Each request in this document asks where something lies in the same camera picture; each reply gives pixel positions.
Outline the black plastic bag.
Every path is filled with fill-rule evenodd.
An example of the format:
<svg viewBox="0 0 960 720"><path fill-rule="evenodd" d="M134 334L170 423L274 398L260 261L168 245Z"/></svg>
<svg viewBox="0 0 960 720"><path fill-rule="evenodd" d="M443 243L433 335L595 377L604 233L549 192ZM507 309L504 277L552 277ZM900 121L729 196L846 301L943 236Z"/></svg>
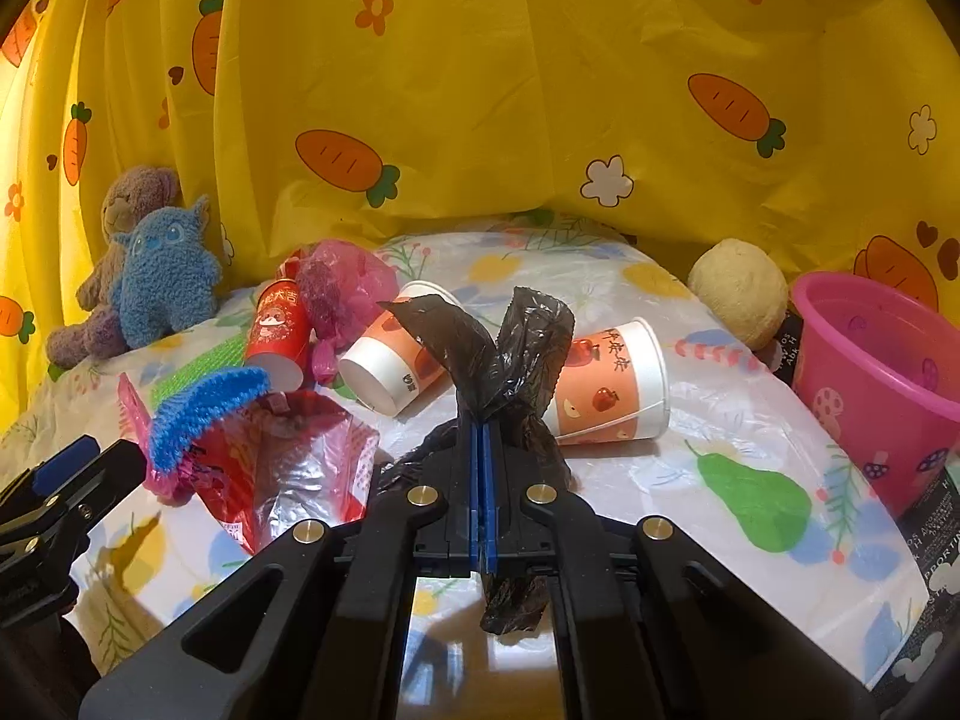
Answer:
<svg viewBox="0 0 960 720"><path fill-rule="evenodd" d="M441 491L454 522L466 528L469 567L483 578L480 628L493 635L532 631L547 607L547 584L532 567L512 561L519 550L501 539L512 532L512 503L527 483L563 491L571 481L545 411L573 341L573 314L563 301L530 288L512 293L496 335L436 294L396 299L384 309L446 369L457 413L382 466L376 493L425 484L433 470L463 479L462 494Z"/></svg>

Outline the red foil snack bag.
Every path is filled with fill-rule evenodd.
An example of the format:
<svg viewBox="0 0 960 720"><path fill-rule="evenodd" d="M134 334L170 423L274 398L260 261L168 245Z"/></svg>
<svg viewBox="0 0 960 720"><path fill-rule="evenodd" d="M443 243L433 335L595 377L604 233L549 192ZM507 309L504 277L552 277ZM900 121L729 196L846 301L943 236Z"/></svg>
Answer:
<svg viewBox="0 0 960 720"><path fill-rule="evenodd" d="M331 527L364 517L379 433L330 398L257 398L190 445L190 486L249 554L301 520Z"/></svg>

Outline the floral plastic bed cover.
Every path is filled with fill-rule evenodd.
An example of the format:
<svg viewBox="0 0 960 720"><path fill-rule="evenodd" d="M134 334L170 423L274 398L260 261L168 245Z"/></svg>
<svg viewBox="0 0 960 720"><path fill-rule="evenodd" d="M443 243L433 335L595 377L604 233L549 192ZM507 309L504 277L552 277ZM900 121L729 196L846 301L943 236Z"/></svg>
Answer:
<svg viewBox="0 0 960 720"><path fill-rule="evenodd" d="M871 465L862 476L836 442L853 397L820 388L811 413L679 280L586 223L482 227L395 238L376 254L400 286L443 286L492 335L514 286L565 301L578 338L635 317L651 323L669 377L669 431L658 442L569 447L578 493L623 522L674 520L853 668L874 688L880 717L889 713L918 686L944 636L921 631L934 601L908 557L914 543L872 489L878 472ZM158 405L158 387L174 372L239 343L259 289L241 289L182 335L47 379L2 434L2 483L82 434L101 447L133 437L117 400L122 372ZM68 619L108 673L244 559L196 497L167 507L137 491L91 541L73 567L82 601ZM490 639L478 627L482 600L475 575L418 582L398 718L563 717L548 621L535 634Z"/></svg>

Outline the red white snack wrapper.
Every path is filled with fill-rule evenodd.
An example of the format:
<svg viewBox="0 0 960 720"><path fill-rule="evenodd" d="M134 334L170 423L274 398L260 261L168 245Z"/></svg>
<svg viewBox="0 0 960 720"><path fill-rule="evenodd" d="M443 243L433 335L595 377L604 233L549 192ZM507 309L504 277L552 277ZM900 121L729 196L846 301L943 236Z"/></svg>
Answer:
<svg viewBox="0 0 960 720"><path fill-rule="evenodd" d="M298 271L301 270L302 262L311 255L311 252L313 252L311 247L300 247L293 250L278 266L277 277L284 280L294 280L298 276Z"/></svg>

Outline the pink plastic bag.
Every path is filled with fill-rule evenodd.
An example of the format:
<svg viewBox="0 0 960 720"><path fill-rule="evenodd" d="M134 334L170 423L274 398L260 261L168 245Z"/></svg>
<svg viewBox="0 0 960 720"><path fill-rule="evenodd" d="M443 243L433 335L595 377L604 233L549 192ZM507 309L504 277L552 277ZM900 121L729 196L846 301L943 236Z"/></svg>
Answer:
<svg viewBox="0 0 960 720"><path fill-rule="evenodd" d="M338 356L381 316L381 302L397 296L397 277L373 252L325 239L302 259L295 281L316 335L313 379L329 385L337 375Z"/></svg>

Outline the yellow carrot print curtain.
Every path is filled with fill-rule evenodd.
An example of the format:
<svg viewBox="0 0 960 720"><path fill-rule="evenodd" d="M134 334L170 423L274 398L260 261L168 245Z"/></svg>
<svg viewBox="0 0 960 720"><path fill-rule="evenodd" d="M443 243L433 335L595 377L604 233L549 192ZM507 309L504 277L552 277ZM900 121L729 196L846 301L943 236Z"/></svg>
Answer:
<svg viewBox="0 0 960 720"><path fill-rule="evenodd" d="M683 273L895 244L958 312L958 0L2 0L2 416L78 322L107 189L171 167L229 284L302 244L592 218Z"/></svg>

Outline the orange apple paper cup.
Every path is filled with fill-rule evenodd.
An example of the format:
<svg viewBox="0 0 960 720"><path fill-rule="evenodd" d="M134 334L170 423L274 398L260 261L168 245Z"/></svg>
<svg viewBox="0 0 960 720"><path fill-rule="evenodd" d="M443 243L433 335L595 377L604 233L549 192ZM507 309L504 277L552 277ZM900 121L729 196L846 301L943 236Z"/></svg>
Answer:
<svg viewBox="0 0 960 720"><path fill-rule="evenodd" d="M658 439L669 419L664 353L641 317L576 338L544 414L560 445Z"/></svg>
<svg viewBox="0 0 960 720"><path fill-rule="evenodd" d="M359 403L393 418L446 374L392 312L382 310L338 360L338 373Z"/></svg>

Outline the purple teddy bear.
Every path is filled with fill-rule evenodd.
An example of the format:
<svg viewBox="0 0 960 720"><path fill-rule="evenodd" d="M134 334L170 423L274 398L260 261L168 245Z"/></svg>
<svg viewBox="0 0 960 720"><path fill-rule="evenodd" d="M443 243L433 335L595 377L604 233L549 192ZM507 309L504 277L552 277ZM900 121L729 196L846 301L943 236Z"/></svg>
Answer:
<svg viewBox="0 0 960 720"><path fill-rule="evenodd" d="M148 213L177 205L181 199L179 177L171 167L132 167L109 187L101 203L101 231L107 250L76 289L78 305L88 316L82 323L50 333L46 351L52 366L68 371L83 359L100 361L127 351L121 321L110 305L110 291L125 262L125 249L114 236L133 231Z"/></svg>

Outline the small red paper cup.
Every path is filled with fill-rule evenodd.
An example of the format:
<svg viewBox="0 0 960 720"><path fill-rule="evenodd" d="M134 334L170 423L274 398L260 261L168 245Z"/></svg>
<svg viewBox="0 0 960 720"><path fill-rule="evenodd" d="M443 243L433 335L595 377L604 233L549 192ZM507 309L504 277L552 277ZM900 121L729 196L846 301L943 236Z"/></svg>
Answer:
<svg viewBox="0 0 960 720"><path fill-rule="evenodd" d="M247 333L245 366L267 372L274 392L298 390L306 377L311 330L296 281L281 278L267 284Z"/></svg>

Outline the blue fuzzy plush monster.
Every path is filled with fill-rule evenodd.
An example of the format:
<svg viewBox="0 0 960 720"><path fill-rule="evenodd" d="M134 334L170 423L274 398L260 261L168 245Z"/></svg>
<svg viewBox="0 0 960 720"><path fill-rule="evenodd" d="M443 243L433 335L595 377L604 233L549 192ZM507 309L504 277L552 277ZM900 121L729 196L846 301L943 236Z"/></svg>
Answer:
<svg viewBox="0 0 960 720"><path fill-rule="evenodd" d="M217 257L203 245L210 221L208 197L190 208L163 206L112 242L124 251L124 266L110 291L128 348L143 348L211 319L217 312Z"/></svg>

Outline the pink crumpled plastic wrap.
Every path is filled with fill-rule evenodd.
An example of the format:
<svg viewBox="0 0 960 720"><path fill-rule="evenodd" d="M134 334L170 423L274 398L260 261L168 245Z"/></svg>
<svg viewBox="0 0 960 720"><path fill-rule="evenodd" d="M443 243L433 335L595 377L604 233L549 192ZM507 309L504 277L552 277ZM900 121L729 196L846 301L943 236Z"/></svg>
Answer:
<svg viewBox="0 0 960 720"><path fill-rule="evenodd" d="M184 505L192 497L192 489L172 472L160 472L151 460L151 416L125 372L117 380L117 405L121 436L133 440L146 458L145 489L164 505Z"/></svg>

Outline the pink plastic basin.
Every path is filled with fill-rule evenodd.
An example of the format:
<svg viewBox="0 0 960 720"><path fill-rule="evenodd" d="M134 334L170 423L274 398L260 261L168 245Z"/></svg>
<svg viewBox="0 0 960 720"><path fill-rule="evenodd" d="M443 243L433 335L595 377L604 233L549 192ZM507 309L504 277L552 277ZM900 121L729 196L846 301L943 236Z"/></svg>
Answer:
<svg viewBox="0 0 960 720"><path fill-rule="evenodd" d="M958 330L869 278L797 278L793 388L894 517L958 450Z"/></svg>

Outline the cream plush ball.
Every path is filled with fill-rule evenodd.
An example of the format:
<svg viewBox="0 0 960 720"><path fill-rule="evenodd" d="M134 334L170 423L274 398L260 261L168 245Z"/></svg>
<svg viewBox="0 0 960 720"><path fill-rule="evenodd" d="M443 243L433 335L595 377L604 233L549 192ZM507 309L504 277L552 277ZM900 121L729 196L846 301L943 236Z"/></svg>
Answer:
<svg viewBox="0 0 960 720"><path fill-rule="evenodd" d="M724 239L693 263L686 286L740 343L758 351L788 312L788 282L759 247Z"/></svg>

